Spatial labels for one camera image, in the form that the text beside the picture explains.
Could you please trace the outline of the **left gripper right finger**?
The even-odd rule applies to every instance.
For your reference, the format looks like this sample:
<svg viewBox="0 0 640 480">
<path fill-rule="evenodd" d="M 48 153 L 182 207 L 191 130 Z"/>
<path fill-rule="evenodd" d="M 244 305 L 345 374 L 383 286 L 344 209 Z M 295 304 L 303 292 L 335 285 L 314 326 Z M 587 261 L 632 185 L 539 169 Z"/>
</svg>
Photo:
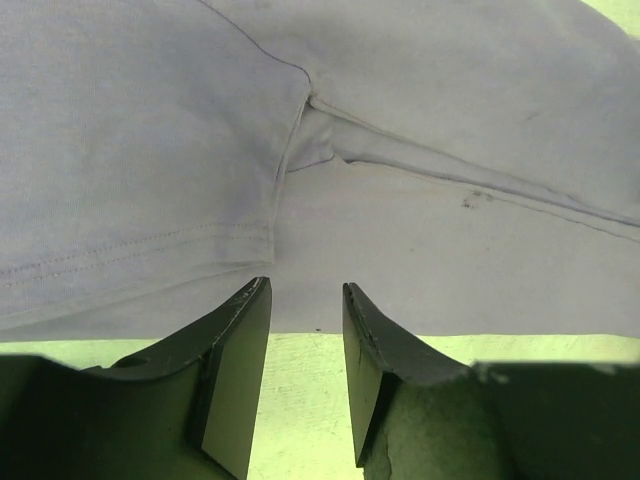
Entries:
<svg viewBox="0 0 640 480">
<path fill-rule="evenodd" d="M 343 287 L 356 465 L 367 479 L 635 479 L 639 367 L 461 363 Z"/>
</svg>

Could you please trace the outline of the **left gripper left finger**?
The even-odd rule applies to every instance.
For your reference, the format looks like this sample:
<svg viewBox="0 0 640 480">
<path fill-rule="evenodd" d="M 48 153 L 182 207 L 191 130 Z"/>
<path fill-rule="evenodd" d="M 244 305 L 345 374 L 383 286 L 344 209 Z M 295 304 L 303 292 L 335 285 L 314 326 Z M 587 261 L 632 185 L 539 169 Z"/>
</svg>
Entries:
<svg viewBox="0 0 640 480">
<path fill-rule="evenodd" d="M 256 278 L 108 368 L 1 358 L 5 479 L 243 479 L 272 305 Z"/>
</svg>

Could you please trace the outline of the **purple t shirt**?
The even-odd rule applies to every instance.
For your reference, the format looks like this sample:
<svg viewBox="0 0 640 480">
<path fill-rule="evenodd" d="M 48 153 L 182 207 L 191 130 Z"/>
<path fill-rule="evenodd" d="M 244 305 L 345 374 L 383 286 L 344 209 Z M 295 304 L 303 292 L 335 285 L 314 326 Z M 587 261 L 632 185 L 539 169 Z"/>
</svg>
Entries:
<svg viewBox="0 0 640 480">
<path fill-rule="evenodd" d="M 639 41 L 583 1 L 5 1 L 1 335 L 639 333 Z"/>
</svg>

